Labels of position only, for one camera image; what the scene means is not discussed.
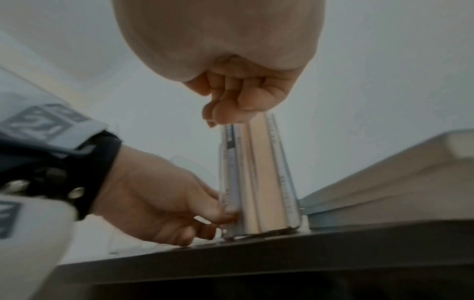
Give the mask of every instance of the dark table surface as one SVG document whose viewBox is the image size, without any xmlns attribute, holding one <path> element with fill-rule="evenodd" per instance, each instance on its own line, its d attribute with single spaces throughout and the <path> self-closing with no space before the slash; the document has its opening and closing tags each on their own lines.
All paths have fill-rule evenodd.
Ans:
<svg viewBox="0 0 474 300">
<path fill-rule="evenodd" d="M 103 284 L 473 263 L 474 221 L 440 221 L 241 239 L 67 264 L 57 267 L 50 280 Z"/>
</svg>

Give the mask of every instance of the ceiling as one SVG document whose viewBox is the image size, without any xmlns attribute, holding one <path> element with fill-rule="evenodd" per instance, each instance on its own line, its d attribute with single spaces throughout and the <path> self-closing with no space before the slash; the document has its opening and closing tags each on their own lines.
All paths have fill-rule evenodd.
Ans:
<svg viewBox="0 0 474 300">
<path fill-rule="evenodd" d="M 0 30 L 85 88 L 132 57 L 108 0 L 2 0 Z"/>
</svg>

